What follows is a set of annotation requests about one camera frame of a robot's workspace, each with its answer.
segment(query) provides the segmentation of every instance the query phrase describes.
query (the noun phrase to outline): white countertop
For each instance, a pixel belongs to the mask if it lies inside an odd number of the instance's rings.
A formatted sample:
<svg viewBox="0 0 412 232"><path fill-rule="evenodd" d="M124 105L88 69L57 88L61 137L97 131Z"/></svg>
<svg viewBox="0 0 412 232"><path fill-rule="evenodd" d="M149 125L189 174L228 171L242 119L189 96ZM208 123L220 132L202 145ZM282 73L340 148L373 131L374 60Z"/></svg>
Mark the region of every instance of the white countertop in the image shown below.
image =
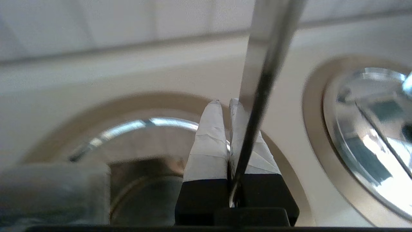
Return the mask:
<svg viewBox="0 0 412 232"><path fill-rule="evenodd" d="M310 73L326 60L365 54L410 66L412 16L296 33L262 125L294 168L319 226L369 226L318 163L302 118ZM183 92L228 105L237 97L247 36L128 47L0 65L0 168L17 162L80 112L135 93Z"/></svg>

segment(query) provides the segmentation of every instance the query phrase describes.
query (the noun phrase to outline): metal tool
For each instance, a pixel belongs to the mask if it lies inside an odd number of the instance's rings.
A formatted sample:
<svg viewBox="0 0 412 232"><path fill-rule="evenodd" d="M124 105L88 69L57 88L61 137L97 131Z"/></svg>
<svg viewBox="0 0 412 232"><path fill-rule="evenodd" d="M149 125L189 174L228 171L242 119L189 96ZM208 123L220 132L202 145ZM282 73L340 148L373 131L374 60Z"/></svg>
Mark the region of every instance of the metal tool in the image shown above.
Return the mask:
<svg viewBox="0 0 412 232"><path fill-rule="evenodd" d="M291 38L303 11L304 0L257 0L253 12L237 112L236 131L231 131L231 154L239 157L231 164L233 205L241 176L245 173L257 132L265 114L272 86L280 73Z"/></svg>

